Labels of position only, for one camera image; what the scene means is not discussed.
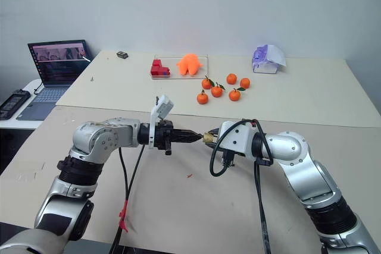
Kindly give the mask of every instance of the laptop keyboard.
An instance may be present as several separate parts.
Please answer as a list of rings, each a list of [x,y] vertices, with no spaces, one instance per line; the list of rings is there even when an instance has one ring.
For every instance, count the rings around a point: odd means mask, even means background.
[[[64,89],[43,89],[34,99],[34,102],[57,102],[65,93]]]

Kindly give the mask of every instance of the desk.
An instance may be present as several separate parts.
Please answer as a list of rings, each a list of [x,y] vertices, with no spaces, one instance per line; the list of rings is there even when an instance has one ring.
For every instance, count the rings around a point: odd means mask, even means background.
[[[28,106],[29,103],[31,103],[32,100],[36,97],[36,95],[33,93],[35,89],[41,84],[41,80],[32,80],[30,83],[28,83],[23,90],[26,90],[30,92],[30,98],[28,98],[27,101],[15,112],[15,114],[8,120],[1,120],[0,121],[0,128],[5,129],[37,129],[42,121],[24,121],[24,120],[17,120],[16,118],[18,115],[23,112],[25,107]],[[43,89],[43,85],[39,88],[38,92]]]
[[[58,160],[68,154],[73,131],[84,121],[112,117],[147,122],[146,112],[56,106],[29,137],[0,177],[0,220],[32,227],[53,178]],[[169,115],[176,128],[203,132],[225,120]],[[342,193],[381,246],[379,186],[381,128],[319,126],[262,121],[267,133],[292,130],[303,134],[314,159],[330,171]],[[124,148],[131,177],[139,148]],[[258,199],[253,166],[238,157],[236,166],[219,178],[209,174],[211,149],[195,142],[173,144],[172,156],[145,150],[129,202],[121,243],[176,254],[262,253]],[[117,152],[111,154],[98,180],[92,219],[84,238],[114,238],[123,206],[123,172]],[[303,207],[288,187],[281,168],[261,168],[263,204],[274,253],[320,253],[320,242]],[[25,195],[31,194],[26,202]]]
[[[244,117],[259,120],[332,126],[381,127],[381,116],[342,59],[288,58],[278,74],[254,74],[251,57],[209,55],[209,76],[225,85],[229,73],[249,77],[252,86],[232,102],[225,93],[199,105],[200,79],[152,80],[154,54],[102,51],[57,105],[150,111],[155,96],[166,94],[172,114]]]

